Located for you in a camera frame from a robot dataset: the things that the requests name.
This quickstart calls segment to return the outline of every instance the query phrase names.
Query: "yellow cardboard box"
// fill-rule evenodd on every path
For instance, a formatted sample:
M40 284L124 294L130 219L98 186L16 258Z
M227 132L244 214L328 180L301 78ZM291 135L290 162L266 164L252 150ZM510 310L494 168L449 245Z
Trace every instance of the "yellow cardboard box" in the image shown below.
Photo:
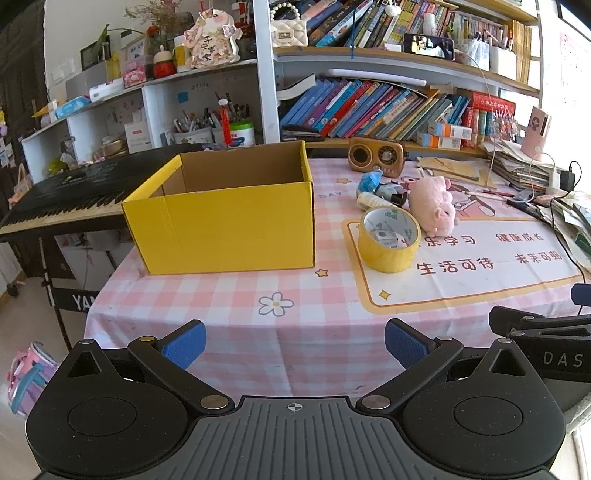
M314 266L304 142L174 157L124 202L152 275Z

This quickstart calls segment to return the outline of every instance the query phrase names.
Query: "red tassel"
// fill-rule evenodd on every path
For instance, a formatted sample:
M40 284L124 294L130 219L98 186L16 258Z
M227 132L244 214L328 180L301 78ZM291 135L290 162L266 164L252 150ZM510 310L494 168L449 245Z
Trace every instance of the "red tassel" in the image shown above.
M220 114L222 116L223 142L230 146L232 144L232 134L230 133L230 117L228 115L228 100L220 98L218 102Z

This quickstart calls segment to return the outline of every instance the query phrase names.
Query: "stuffed toy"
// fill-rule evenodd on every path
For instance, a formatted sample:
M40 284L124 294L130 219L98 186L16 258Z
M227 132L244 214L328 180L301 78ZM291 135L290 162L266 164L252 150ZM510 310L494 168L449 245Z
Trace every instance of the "stuffed toy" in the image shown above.
M459 223L447 191L450 181L444 177L424 177L417 180L408 195L410 213L427 236L448 236Z

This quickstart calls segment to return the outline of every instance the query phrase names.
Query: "flower print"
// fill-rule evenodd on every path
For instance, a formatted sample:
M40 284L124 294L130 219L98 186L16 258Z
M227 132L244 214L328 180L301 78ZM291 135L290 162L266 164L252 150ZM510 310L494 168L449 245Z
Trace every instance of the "flower print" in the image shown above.
M293 307L293 300L284 299L283 293L276 291L271 297L261 297L259 303L262 307L259 309L260 315L268 315L273 312L276 317L283 317L285 309Z

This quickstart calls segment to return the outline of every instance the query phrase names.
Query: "table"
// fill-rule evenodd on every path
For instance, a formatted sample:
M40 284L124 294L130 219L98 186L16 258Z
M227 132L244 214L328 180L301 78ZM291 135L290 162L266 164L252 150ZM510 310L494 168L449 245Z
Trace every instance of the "table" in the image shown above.
M419 178L407 162L399 182ZM575 314L580 279L552 230L504 202L452 182L462 219L453 235L423 239L399 274L369 270L356 252L361 174L343 159L313 159L316 267L303 270L150 276L136 249L96 298L86 337L118 348L163 337L191 319L207 346L189 371L224 393L359 397L396 376L384 326L399 317L425 335L489 346L492 306Z

